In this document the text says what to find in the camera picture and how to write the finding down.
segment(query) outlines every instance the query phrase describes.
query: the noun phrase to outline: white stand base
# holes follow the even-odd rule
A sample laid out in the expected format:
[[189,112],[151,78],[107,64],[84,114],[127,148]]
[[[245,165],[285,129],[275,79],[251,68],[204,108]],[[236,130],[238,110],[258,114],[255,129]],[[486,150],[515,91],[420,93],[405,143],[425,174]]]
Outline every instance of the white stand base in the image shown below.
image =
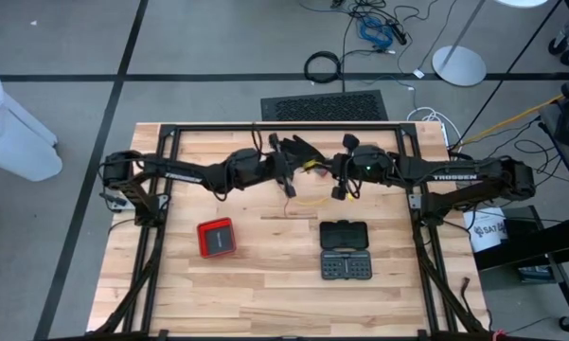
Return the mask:
[[463,46],[457,46],[446,65],[442,67],[452,46],[444,46],[434,54],[432,66],[443,80],[458,86],[472,86],[486,77],[486,64],[479,54]]

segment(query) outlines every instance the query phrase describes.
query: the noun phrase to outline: red box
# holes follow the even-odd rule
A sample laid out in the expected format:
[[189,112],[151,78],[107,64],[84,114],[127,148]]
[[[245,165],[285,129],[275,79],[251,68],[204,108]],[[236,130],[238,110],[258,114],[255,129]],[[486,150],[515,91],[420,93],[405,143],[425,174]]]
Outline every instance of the red box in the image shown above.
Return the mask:
[[200,256],[211,258],[236,251],[234,226],[229,218],[221,218],[198,225]]

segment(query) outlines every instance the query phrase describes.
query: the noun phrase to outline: wire bundle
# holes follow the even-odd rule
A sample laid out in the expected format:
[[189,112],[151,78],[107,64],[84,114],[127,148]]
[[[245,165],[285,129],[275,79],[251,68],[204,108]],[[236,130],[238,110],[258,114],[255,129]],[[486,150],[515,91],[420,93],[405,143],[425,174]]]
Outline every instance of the wire bundle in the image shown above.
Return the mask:
[[369,41],[375,49],[385,50],[393,44],[393,31],[381,19],[366,15],[363,20],[358,20],[356,24],[358,38]]
[[461,133],[459,132],[459,130],[456,128],[456,126],[454,125],[454,123],[447,118],[444,114],[437,112],[436,110],[434,110],[434,108],[430,108],[430,107],[420,107],[417,108],[413,111],[411,111],[408,116],[406,117],[406,120],[412,120],[412,116],[416,113],[418,113],[419,111],[422,110],[428,110],[430,113],[429,115],[427,115],[426,117],[423,117],[421,120],[422,121],[437,121],[440,122],[441,124],[444,124],[444,122],[442,122],[442,119],[444,119],[445,121],[447,121],[451,127],[453,127],[454,132],[456,133],[456,135],[458,136],[458,141],[461,143],[461,145],[463,144],[463,141],[461,141]]

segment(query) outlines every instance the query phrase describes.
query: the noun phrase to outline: black floor stripe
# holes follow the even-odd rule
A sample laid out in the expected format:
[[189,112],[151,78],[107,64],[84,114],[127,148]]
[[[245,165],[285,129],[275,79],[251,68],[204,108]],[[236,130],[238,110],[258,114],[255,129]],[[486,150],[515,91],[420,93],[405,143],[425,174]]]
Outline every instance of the black floor stripe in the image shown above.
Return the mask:
[[131,33],[129,34],[129,39],[126,43],[122,60],[120,61],[120,66],[117,70],[117,79],[114,83],[112,93],[110,94],[110,98],[103,114],[103,120],[101,121],[101,126],[98,130],[95,146],[93,147],[93,152],[88,162],[86,173],[84,174],[80,195],[74,208],[71,223],[67,229],[63,249],[59,256],[59,262],[57,263],[57,268],[50,284],[46,301],[44,302],[40,322],[38,323],[38,327],[34,334],[34,340],[44,340],[48,338],[50,334],[50,329],[55,319],[55,313],[57,312],[59,301],[61,300],[67,273],[69,272],[69,267],[74,256],[74,250],[78,243],[78,236],[80,235],[80,229],[82,227],[82,222],[84,221],[84,214],[88,207],[88,202],[93,191],[93,185],[95,184],[95,179],[97,177],[98,164],[103,155],[107,135],[112,127],[112,121],[114,120],[114,114],[116,113],[116,106],[122,93],[122,86],[124,85],[123,76],[126,75],[131,62],[134,45],[136,44],[136,39],[139,35],[139,30],[148,6],[148,1],[149,0],[139,1],[139,7],[134,17],[133,27],[131,28]]
[[[418,79],[414,74],[401,73],[347,73],[349,81],[441,81],[433,73]],[[3,82],[85,82],[85,81],[304,81],[302,73],[257,74],[129,74],[129,75],[0,75]],[[485,81],[569,81],[569,72],[489,73]]]
[[36,82],[85,82],[117,81],[118,75],[0,75],[0,81]]

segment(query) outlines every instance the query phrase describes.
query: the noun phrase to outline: cable coil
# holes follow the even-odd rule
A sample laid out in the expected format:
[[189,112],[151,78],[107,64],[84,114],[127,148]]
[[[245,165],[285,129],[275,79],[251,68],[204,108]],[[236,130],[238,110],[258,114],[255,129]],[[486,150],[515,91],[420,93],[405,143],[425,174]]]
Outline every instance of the cable coil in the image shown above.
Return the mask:
[[[336,70],[332,73],[332,75],[326,78],[316,78],[315,76],[310,74],[310,63],[317,58],[326,58],[335,64]],[[315,52],[305,62],[305,65],[303,66],[303,73],[305,74],[305,79],[308,81],[313,81],[320,84],[330,83],[332,81],[336,81],[339,79],[339,75],[341,74],[341,62],[339,62],[339,57],[337,57],[332,52],[329,51]]]

